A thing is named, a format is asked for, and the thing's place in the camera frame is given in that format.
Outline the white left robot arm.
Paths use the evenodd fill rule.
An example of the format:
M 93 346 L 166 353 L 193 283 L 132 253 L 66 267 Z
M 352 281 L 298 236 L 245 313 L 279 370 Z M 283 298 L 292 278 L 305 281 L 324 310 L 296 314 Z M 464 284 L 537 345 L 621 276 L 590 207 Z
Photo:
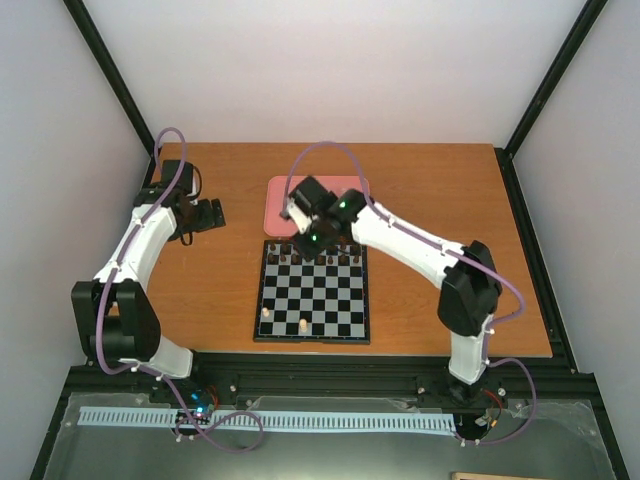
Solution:
M 80 344 L 92 361 L 110 370 L 141 368 L 174 378 L 172 388 L 186 402 L 201 400 L 208 378 L 193 368 L 195 353 L 161 332 L 147 295 L 164 246 L 225 225 L 219 200 L 201 199 L 202 177 L 189 162 L 166 160 L 158 182 L 142 188 L 111 258 L 90 281 L 71 291 Z

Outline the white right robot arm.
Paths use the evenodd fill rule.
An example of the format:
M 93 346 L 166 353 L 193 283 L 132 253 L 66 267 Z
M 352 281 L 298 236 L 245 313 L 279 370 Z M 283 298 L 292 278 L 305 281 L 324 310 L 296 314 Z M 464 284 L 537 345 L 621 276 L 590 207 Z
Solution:
M 451 333 L 452 382 L 468 387 L 488 367 L 486 333 L 502 293 L 484 244 L 448 241 L 401 219 L 365 190 L 338 196 L 315 177 L 285 181 L 280 216 L 295 225 L 292 241 L 311 259 L 342 238 L 376 249 L 410 267 L 440 291 L 437 316 Z

